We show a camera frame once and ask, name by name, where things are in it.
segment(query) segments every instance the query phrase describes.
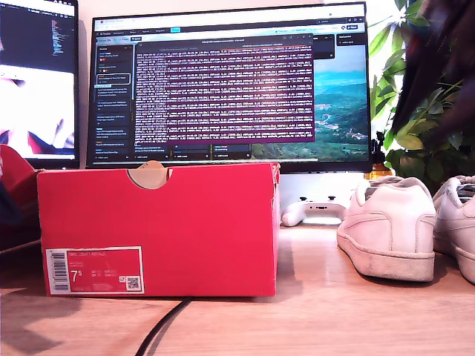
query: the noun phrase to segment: qr code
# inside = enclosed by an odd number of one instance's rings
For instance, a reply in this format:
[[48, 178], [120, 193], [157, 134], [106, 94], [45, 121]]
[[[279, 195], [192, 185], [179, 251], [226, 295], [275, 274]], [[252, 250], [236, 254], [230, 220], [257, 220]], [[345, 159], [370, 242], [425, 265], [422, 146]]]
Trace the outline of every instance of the qr code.
[[140, 276], [127, 276], [127, 291], [141, 291]]

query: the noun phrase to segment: shoe sole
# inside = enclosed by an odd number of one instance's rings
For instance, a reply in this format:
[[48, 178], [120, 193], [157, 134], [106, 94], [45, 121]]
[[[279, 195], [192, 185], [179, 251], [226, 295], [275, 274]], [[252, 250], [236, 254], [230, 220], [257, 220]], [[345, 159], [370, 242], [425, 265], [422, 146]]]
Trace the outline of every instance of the shoe sole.
[[471, 254], [444, 238], [438, 238], [436, 235], [433, 239], [433, 250], [455, 258], [462, 276], [468, 282], [475, 284], [475, 254]]
[[348, 255], [356, 270], [365, 276], [430, 282], [435, 254], [378, 251], [358, 244], [348, 235], [337, 234], [338, 246]]

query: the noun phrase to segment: monitor bezel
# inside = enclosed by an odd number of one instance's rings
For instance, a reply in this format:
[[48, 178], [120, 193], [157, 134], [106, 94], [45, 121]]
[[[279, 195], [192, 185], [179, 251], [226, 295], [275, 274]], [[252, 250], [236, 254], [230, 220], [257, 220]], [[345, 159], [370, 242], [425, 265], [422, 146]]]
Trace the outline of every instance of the monitor bezel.
[[35, 169], [79, 168], [79, 5], [78, 0], [68, 2], [74, 6], [74, 159], [24, 158]]
[[[289, 9], [289, 8], [298, 8], [298, 7], [329, 7], [329, 6], [339, 6], [339, 5], [353, 5], [360, 4], [364, 7], [364, 26], [366, 27], [365, 36], [366, 36], [366, 77], [367, 77], [367, 124], [368, 124], [368, 160], [365, 161], [305, 161], [302, 159], [299, 162], [279, 162], [281, 166], [281, 173], [285, 174], [299, 174], [299, 173], [315, 173], [315, 172], [370, 172], [373, 167], [372, 157], [371, 157], [371, 120], [370, 120], [370, 69], [369, 69], [369, 43], [368, 43], [368, 32], [367, 32], [367, 5], [365, 1], [353, 1], [353, 2], [337, 2], [331, 4], [298, 4], [290, 6], [272, 6], [272, 7], [248, 7], [241, 9], [223, 9], [223, 10], [200, 10], [200, 11], [190, 11], [190, 12], [175, 12], [175, 13], [149, 13], [141, 15], [121, 15], [121, 16], [100, 16], [92, 18], [92, 30], [91, 30], [91, 58], [90, 58], [90, 70], [89, 70], [89, 110], [88, 110], [88, 142], [86, 150], [86, 168], [95, 168], [95, 169], [107, 169], [107, 168], [137, 168], [142, 164], [142, 162], [111, 162], [106, 165], [97, 165], [94, 164], [94, 106], [91, 104], [94, 100], [94, 65], [95, 65], [95, 50], [96, 50], [96, 31], [94, 29], [96, 21], [100, 20], [109, 20], [109, 19], [137, 19], [145, 17], [161, 17], [161, 16], [173, 16], [173, 15], [194, 15], [194, 14], [203, 14], [203, 13], [233, 13], [233, 12], [242, 12], [249, 10], [278, 10], [278, 9]], [[262, 162], [259, 159], [246, 159], [240, 160], [236, 159], [234, 163], [252, 163], [252, 162]], [[223, 161], [214, 161], [210, 160], [209, 162], [167, 162], [163, 161], [164, 166], [179, 166], [179, 165], [213, 165], [213, 164], [226, 164]]]

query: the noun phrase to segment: red shoe box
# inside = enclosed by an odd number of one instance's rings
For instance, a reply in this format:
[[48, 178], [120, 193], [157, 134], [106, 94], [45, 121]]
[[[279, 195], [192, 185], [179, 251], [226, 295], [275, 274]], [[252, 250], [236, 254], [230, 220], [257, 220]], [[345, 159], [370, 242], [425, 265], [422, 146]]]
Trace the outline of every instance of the red shoe box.
[[[41, 172], [48, 294], [275, 295], [278, 169], [249, 163]], [[156, 186], [143, 188], [143, 180]]]
[[15, 150], [0, 144], [0, 251], [40, 238], [35, 170]]

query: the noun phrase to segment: shoe box label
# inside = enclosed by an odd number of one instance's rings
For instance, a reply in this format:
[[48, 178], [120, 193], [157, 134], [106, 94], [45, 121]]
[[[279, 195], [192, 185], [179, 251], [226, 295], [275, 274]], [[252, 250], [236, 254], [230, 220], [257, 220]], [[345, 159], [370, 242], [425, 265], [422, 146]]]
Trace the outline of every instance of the shoe box label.
[[144, 294], [142, 248], [46, 249], [50, 293]]

